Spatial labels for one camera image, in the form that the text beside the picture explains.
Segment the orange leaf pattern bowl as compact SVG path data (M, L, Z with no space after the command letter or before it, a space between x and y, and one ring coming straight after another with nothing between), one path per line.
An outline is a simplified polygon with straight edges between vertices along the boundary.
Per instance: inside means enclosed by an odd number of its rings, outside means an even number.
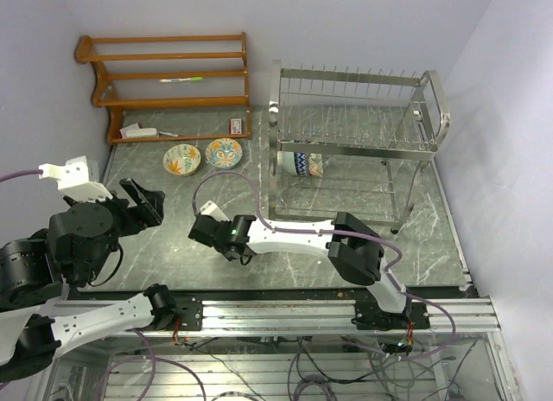
M193 145L178 144L167 150L162 164L171 175L193 175L201 163L201 153Z

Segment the teal dotted grey bowl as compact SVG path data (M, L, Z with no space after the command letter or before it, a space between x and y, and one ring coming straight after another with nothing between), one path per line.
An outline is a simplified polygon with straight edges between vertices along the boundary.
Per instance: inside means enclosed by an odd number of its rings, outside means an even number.
M297 175L294 152L278 151L277 163L290 175Z

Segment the red pattern blue zigzag bowl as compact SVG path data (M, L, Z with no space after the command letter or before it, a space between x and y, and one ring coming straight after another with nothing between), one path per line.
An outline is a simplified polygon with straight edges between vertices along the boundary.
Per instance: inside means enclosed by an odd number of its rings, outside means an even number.
M308 153L295 152L294 164L296 174L302 177L309 176L309 156Z

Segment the orange flower green bowl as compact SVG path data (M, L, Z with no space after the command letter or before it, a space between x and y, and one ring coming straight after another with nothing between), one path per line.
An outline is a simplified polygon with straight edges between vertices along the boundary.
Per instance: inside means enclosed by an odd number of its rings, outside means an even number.
M312 177L323 177L324 166L322 155L318 153L308 154L308 174Z

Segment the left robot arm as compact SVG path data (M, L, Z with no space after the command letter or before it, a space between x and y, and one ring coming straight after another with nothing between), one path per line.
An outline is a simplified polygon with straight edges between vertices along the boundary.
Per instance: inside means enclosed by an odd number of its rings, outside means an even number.
M120 198L98 182L60 186L69 208L48 227L1 249L1 381L30 377L74 349L138 328L162 330L194 305L179 304L155 283L125 300L83 314L50 317L41 306L69 290L95 286L108 257L122 252L122 237L159 226L165 194L120 181Z

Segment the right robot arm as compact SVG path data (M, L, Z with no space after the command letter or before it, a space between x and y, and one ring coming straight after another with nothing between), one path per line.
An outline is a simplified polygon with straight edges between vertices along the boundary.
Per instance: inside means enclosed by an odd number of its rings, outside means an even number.
M358 330L428 329L427 305L413 305L409 290L387 268L385 242L361 220L339 212L330 220L290 222L253 215L233 219L204 211L188 234L226 260L242 265L270 253L295 253L325 258L348 283L366 288L372 302L357 302L351 323Z

